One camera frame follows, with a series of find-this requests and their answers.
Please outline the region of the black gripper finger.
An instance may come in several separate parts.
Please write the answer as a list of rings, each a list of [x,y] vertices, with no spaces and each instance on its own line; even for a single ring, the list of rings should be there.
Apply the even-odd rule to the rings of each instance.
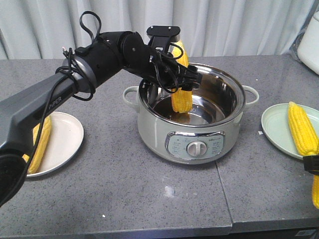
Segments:
[[[303,156],[304,170],[311,174],[319,174],[319,156]]]

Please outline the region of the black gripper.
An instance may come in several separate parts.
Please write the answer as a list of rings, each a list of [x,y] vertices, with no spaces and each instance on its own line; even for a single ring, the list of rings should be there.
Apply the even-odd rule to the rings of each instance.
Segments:
[[[183,54],[174,57],[171,53],[161,52],[144,44],[137,32],[122,34],[122,60],[124,70],[137,75],[168,93],[179,88],[191,91],[198,89],[202,81],[202,74],[193,65],[182,66],[177,62]]]

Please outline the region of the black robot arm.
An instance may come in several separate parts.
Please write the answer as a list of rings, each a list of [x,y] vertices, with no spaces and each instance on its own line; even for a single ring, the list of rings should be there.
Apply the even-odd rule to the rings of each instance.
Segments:
[[[168,48],[174,33],[154,33],[144,44],[136,32],[105,32],[91,37],[87,47],[65,51],[67,65],[56,73],[3,100],[0,104],[0,202],[10,200],[23,185],[38,139],[32,129],[79,92],[94,94],[97,87],[121,70],[142,77],[168,93],[193,90],[203,84],[203,75],[193,66],[184,67]]]

